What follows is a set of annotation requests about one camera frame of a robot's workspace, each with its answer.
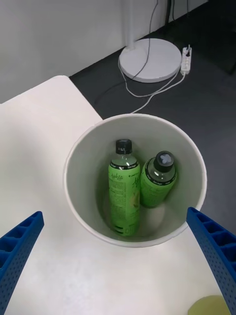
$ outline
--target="white wall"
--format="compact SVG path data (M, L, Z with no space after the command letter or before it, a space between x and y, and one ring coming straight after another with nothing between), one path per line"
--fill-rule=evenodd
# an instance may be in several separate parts
M70 76L125 45L125 0L1 0L0 103L58 74ZM135 35L148 33L156 0L134 0ZM175 17L186 0L175 0ZM191 9L205 0L189 0ZM152 31L163 25L159 0Z

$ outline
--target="white bucket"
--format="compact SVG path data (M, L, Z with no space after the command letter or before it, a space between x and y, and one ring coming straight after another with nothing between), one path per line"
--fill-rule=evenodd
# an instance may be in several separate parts
M178 180L166 201L156 209L141 208L137 235L122 237L109 228L108 165L115 141L132 140L141 167L160 151L176 159ZM64 189L76 219L103 241L124 247L158 245L186 227L188 207L201 209L207 190L203 158L189 136L174 124L150 115L128 114L105 119L74 144L66 160Z

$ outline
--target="yellow object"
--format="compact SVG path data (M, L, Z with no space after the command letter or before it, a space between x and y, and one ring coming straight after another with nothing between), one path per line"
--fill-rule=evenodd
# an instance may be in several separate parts
M223 296L211 295L198 300L188 315L231 315Z

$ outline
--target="plastic bottle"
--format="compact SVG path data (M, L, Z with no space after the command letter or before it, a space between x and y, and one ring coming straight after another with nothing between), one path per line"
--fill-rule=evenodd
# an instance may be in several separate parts
M117 140L116 157L109 165L111 223L123 236L133 235L140 222L140 165L131 153L131 140Z
M141 173L141 205L157 207L170 192L176 178L174 156L170 152L161 151L148 160Z

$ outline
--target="bucket rim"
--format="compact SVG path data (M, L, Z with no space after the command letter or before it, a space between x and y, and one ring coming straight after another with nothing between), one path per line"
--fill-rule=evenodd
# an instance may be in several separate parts
M121 114L121 115L116 115L116 116L112 116L109 118L106 118L104 120L101 120L100 122L96 123L94 126L91 126L89 129L87 129L78 139L77 141L73 144L67 158L65 161L65 165L64 165L64 170L63 170L63 190L65 193L65 197L66 197L66 201L70 207L70 210L72 211L72 213L74 214L75 218L79 221L79 223L88 231L90 232L92 235L96 236L97 238L99 238L102 241L105 241L107 243L116 245L116 246L121 246L121 247L128 247L128 248L144 248L144 247L151 247L151 246L155 246L155 245L160 245L162 243L165 243L169 240L171 240L172 238L178 236L180 233L182 233L187 227L188 224L185 221L178 229L176 229L175 231L171 232L170 234L163 236L161 238L155 239L155 240L151 240L151 241L140 241L140 242L125 242L125 241L121 241L121 240L115 240L112 239L110 237L107 237L99 232L97 232L96 230L94 230L91 226L89 226L78 214L78 212L75 210L71 200L70 200L70 196L69 196L69 192L68 192L68 187L67 187L67 172L68 172L68 166L69 166L69 162L70 159L77 147L77 145L90 133L92 132L94 129L96 129L97 127L113 121L113 120L118 120L118 119L122 119L125 117L146 117L146 118L150 118L150 119L155 119L157 121L161 121L167 125L169 125L170 127L172 127L173 129L175 129L176 131L178 131L193 147L196 155L198 156L200 165L201 165L201 169L202 169L202 191L198 200L198 203L196 205L196 209L197 210L201 210L201 207L203 205L203 202L205 200L206 197L206 192L207 192L207 169L203 160L203 157L198 149L198 147L196 146L196 144L194 143L194 141L182 130L180 129L178 126L176 126L175 124L157 117L157 116L153 116L153 115L148 115L148 114Z

